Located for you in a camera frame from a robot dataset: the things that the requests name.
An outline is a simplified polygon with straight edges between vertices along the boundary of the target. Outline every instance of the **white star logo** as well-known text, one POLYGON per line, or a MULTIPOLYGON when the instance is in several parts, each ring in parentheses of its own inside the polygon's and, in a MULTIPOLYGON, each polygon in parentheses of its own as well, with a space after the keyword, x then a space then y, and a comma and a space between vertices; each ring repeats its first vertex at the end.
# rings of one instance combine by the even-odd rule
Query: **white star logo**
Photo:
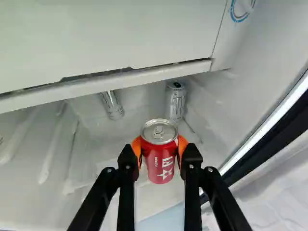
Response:
POLYGON ((166 171, 163 169, 163 173, 157 175, 158 177, 163 177, 163 180, 167 177, 170 176, 172 174, 172 169, 170 169, 169 171, 166 171))

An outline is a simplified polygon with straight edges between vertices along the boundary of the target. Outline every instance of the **refrigerator door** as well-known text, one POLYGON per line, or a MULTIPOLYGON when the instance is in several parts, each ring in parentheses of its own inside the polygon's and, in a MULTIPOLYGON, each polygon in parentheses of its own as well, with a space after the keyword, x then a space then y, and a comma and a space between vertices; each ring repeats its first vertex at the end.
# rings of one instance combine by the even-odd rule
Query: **refrigerator door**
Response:
MULTIPOLYGON (((231 191, 255 231, 308 229, 308 132, 231 186, 231 191)), ((219 231, 204 205, 203 230, 219 231)))

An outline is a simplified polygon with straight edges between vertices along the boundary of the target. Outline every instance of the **can lid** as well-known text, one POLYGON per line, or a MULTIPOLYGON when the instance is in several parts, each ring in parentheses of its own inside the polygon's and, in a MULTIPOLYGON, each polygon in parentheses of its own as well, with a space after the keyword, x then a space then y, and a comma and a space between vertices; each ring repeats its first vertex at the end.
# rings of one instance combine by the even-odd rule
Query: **can lid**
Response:
POLYGON ((180 82, 169 82, 167 83, 167 87, 172 88, 172 89, 183 89, 185 88, 185 85, 180 82))
POLYGON ((141 131, 145 141, 157 145, 170 143, 177 136, 177 126, 167 119, 152 119, 144 124, 141 131))

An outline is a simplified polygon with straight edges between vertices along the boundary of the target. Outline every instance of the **monster energy can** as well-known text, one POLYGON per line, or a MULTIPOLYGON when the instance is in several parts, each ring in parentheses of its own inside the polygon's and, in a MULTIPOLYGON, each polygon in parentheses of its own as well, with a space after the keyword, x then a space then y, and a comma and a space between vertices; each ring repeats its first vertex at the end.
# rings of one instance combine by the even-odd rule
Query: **monster energy can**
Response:
POLYGON ((120 104, 113 90, 100 92, 99 96, 102 100, 102 103, 108 114, 108 117, 111 120, 118 120, 124 116, 123 107, 120 104))
POLYGON ((179 82, 170 82, 166 86, 166 119, 179 123, 184 115, 186 98, 185 85, 179 82))

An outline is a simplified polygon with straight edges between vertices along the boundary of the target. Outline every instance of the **soda can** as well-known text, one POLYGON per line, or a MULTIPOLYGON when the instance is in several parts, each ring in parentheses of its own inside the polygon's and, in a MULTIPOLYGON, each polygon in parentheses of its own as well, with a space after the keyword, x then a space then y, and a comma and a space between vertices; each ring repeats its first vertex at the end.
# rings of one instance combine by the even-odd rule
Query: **soda can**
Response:
POLYGON ((172 180, 178 135, 177 126, 166 119, 152 119, 144 124, 141 149, 151 182, 165 184, 172 180))
POLYGON ((99 96, 111 120, 119 120, 124 116, 123 107, 113 90, 100 92, 99 96))
POLYGON ((186 98, 185 85, 170 82, 166 86, 166 118, 173 123, 179 123, 184 115, 186 98))

